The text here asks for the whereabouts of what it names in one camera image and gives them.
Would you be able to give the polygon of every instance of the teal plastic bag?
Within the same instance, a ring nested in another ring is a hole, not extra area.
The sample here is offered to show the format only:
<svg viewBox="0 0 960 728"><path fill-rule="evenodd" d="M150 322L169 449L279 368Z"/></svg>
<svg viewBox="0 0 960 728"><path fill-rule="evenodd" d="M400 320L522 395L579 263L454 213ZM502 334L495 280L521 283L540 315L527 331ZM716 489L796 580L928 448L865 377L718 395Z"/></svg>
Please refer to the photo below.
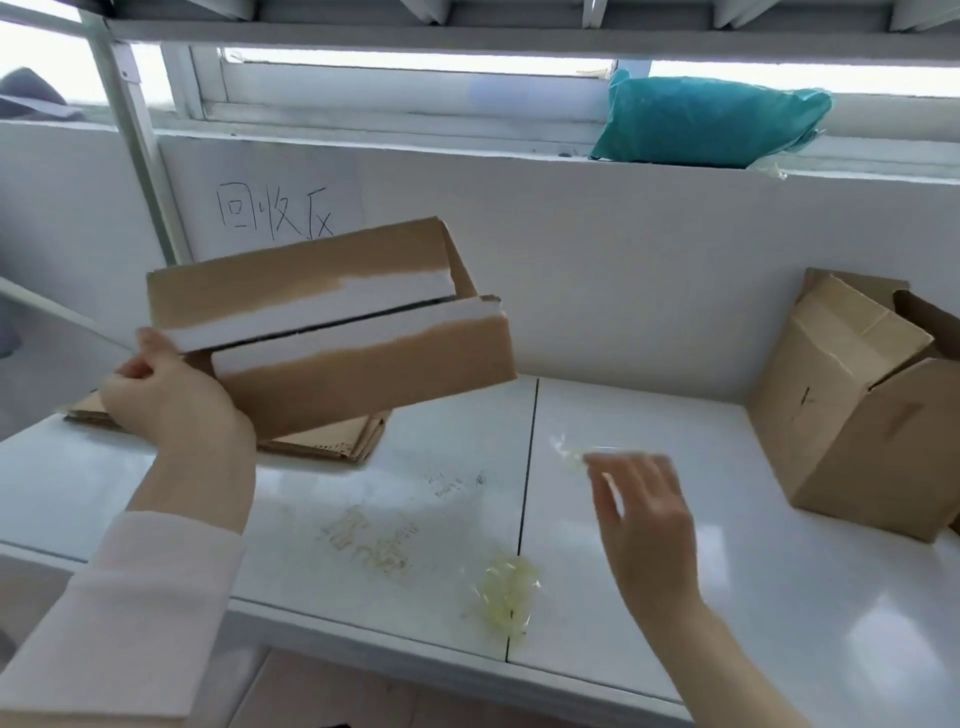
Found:
<svg viewBox="0 0 960 728"><path fill-rule="evenodd" d="M610 115L593 158L745 169L813 141L833 108L826 91L777 91L698 78L610 79Z"/></svg>

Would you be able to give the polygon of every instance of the pink sleeve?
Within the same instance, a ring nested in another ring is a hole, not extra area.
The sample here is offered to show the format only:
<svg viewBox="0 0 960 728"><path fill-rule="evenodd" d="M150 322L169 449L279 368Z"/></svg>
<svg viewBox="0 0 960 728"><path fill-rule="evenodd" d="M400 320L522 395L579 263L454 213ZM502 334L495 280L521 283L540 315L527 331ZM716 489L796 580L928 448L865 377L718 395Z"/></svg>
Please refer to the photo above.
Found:
<svg viewBox="0 0 960 728"><path fill-rule="evenodd" d="M243 550L206 523L121 514L0 674L0 710L186 717Z"/></svg>

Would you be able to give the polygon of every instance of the white counter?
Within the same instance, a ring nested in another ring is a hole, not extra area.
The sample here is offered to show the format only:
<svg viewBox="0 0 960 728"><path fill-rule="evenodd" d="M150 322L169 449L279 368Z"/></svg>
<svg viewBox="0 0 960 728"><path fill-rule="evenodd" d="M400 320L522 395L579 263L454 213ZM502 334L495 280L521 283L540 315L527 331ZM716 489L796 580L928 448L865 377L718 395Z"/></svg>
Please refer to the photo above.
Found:
<svg viewBox="0 0 960 728"><path fill-rule="evenodd" d="M516 553L536 380L397 410L362 467L261 454L234 596L503 660L472 613ZM0 540L86 560L153 460L50 418L0 444Z"/></svg>
<svg viewBox="0 0 960 728"><path fill-rule="evenodd" d="M540 566L510 661L679 700L610 576L564 449L669 453L707 602L816 726L960 716L960 537L934 545L791 508L740 406L541 379L521 553Z"/></svg>
<svg viewBox="0 0 960 728"><path fill-rule="evenodd" d="M814 724L960 715L955 534L929 546L790 508L735 405L541 379L531 443L537 386L398 410L359 468L261 455L228 626L584 723L676 724L686 712L616 592L586 477L551 444L564 436L674 456L708 602ZM152 458L59 417L0 443L0 567L75 569ZM542 589L505 660L469 587L518 547Z"/></svg>

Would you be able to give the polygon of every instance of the glass pane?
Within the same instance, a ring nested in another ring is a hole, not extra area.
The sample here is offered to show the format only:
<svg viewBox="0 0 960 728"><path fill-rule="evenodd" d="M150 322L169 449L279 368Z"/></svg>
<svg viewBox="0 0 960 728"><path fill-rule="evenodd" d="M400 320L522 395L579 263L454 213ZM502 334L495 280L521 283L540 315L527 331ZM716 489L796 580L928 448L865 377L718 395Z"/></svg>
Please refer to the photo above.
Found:
<svg viewBox="0 0 960 728"><path fill-rule="evenodd" d="M318 51L287 48L224 48L230 63L291 63L294 65L400 68L414 71L507 73L520 76L586 76L607 78L613 60L564 59L539 56L473 56L448 53L381 53Z"/></svg>
<svg viewBox="0 0 960 728"><path fill-rule="evenodd" d="M26 66L68 104L105 104L97 64L86 40L12 23L0 23L0 78Z"/></svg>
<svg viewBox="0 0 960 728"><path fill-rule="evenodd" d="M960 98L960 67L654 61L651 76L700 76L789 90Z"/></svg>
<svg viewBox="0 0 960 728"><path fill-rule="evenodd" d="M134 43L133 58L140 71L140 90L148 107L154 109L172 109L174 94L170 90L167 67L163 64L163 54L156 43Z"/></svg>
<svg viewBox="0 0 960 728"><path fill-rule="evenodd" d="M64 5L57 0L3 0L8 5L18 5L27 10L46 12L48 15L65 17L67 20L80 22L80 11L72 5Z"/></svg>
<svg viewBox="0 0 960 728"><path fill-rule="evenodd" d="M172 109L173 94L160 47L138 43L133 46L133 56L147 104ZM97 64L83 38L0 22L0 78L23 66L33 69L68 104L107 103Z"/></svg>

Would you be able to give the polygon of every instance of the white table surface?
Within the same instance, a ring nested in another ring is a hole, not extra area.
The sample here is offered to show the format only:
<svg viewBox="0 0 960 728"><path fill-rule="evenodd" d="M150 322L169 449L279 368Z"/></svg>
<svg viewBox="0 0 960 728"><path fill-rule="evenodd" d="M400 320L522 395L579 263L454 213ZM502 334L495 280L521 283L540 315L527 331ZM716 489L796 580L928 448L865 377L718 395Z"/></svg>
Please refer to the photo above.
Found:
<svg viewBox="0 0 960 728"><path fill-rule="evenodd" d="M234 596L503 660L470 586L516 553L536 380L397 410L361 467L261 454ZM86 560L154 452L51 417L0 443L0 541Z"/></svg>
<svg viewBox="0 0 960 728"><path fill-rule="evenodd" d="M678 699L617 594L565 448L673 456L708 603L817 726L956 725L960 538L930 546L792 509L742 407L540 380L521 552L540 567L511 663Z"/></svg>

